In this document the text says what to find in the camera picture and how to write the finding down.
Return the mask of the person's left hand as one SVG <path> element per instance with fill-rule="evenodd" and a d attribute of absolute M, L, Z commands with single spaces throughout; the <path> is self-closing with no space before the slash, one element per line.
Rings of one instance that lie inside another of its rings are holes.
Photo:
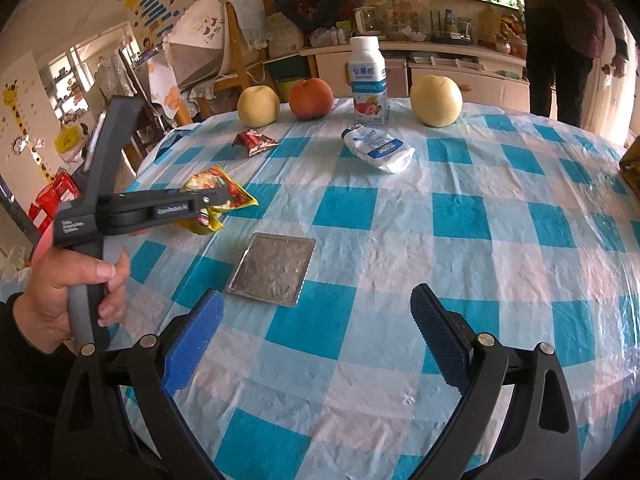
<path fill-rule="evenodd" d="M 96 313 L 99 326 L 111 326 L 125 316 L 129 274 L 126 252 L 120 254 L 118 263 L 111 264 L 52 247 L 35 265 L 26 290 L 14 302 L 16 326 L 34 348 L 51 354 L 72 336 L 68 290 L 79 285 L 104 286 L 105 297 Z"/>

